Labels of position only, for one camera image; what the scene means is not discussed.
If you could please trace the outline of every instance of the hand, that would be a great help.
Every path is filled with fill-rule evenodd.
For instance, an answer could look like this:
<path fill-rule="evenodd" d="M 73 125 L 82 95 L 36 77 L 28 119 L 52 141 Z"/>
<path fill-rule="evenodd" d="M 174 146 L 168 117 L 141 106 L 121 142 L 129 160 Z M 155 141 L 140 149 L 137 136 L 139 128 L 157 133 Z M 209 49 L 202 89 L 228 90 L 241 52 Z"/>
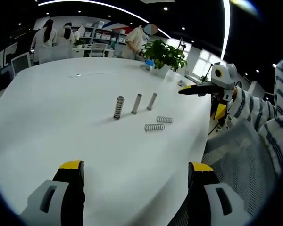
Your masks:
<path fill-rule="evenodd" d="M 145 55 L 144 55 L 142 50 L 138 53 L 138 55 L 140 55 L 141 57 L 145 57 Z"/>

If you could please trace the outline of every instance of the ceiling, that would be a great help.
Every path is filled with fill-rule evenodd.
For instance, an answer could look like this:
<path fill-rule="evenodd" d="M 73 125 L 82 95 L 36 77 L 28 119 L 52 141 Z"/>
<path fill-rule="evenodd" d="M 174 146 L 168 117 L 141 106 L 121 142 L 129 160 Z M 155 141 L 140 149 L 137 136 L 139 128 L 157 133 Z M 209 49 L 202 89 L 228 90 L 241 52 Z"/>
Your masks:
<path fill-rule="evenodd" d="M 97 0 L 130 11 L 157 25 L 172 38 L 194 41 L 194 46 L 221 55 L 225 16 L 222 0 L 175 0 L 175 3 L 144 4 L 139 0 Z M 235 63 L 241 75 L 248 74 L 266 92 L 273 92 L 273 63 L 283 58 L 283 0 L 254 0 L 260 16 L 254 17 L 231 3 L 231 28 L 224 60 Z M 63 2 L 38 6 L 35 0 L 0 1 L 0 21 L 7 24 L 0 36 L 0 45 L 14 32 L 31 28 L 37 18 L 80 15 L 99 17 L 128 26 L 141 20 L 122 11 L 82 2 Z"/>

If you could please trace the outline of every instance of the metal spring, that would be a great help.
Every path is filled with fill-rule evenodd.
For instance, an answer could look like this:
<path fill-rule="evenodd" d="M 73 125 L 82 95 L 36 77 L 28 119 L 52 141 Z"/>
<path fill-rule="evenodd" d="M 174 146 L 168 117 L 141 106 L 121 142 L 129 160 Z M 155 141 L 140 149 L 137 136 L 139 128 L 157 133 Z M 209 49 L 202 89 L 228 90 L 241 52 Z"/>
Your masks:
<path fill-rule="evenodd" d="M 157 116 L 156 121 L 157 122 L 162 122 L 162 123 L 172 123 L 173 122 L 173 118 Z"/>
<path fill-rule="evenodd" d="M 118 120 L 121 117 L 121 112 L 122 112 L 124 101 L 125 101 L 124 97 L 122 96 L 119 96 L 117 98 L 117 104 L 115 106 L 115 111 L 114 111 L 114 116 L 113 116 L 115 120 Z"/>
<path fill-rule="evenodd" d="M 155 131 L 155 130 L 164 130 L 164 124 L 147 124 L 145 125 L 145 131 Z"/>

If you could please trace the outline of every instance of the blue object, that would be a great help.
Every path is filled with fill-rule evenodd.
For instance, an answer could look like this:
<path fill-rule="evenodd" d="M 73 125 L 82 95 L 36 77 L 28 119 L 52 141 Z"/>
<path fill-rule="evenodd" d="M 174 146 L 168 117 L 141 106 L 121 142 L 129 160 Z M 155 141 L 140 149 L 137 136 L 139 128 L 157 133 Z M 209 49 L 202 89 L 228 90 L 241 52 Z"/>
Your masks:
<path fill-rule="evenodd" d="M 146 60 L 146 64 L 150 65 L 150 66 L 153 66 L 154 65 L 154 61 L 148 59 L 148 60 Z"/>

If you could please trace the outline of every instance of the metal rod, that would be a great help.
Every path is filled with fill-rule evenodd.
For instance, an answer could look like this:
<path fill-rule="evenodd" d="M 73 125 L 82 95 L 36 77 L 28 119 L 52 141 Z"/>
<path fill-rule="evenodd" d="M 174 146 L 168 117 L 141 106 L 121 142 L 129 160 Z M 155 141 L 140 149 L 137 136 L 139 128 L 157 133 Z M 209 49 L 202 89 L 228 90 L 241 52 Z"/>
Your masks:
<path fill-rule="evenodd" d="M 140 105 L 140 101 L 141 101 L 142 95 L 139 93 L 137 94 L 134 106 L 133 106 L 133 110 L 131 111 L 132 114 L 137 114 L 137 108 L 138 105 Z"/>
<path fill-rule="evenodd" d="M 157 96 L 157 93 L 153 93 L 153 96 L 152 96 L 152 98 L 151 98 L 151 100 L 150 100 L 150 103 L 149 103 L 149 105 L 148 105 L 148 107 L 147 107 L 147 110 L 148 110 L 148 111 L 151 111 L 151 110 L 152 110 L 152 106 L 153 106 L 153 103 L 154 103 L 154 101 L 155 101 L 156 96 Z"/>

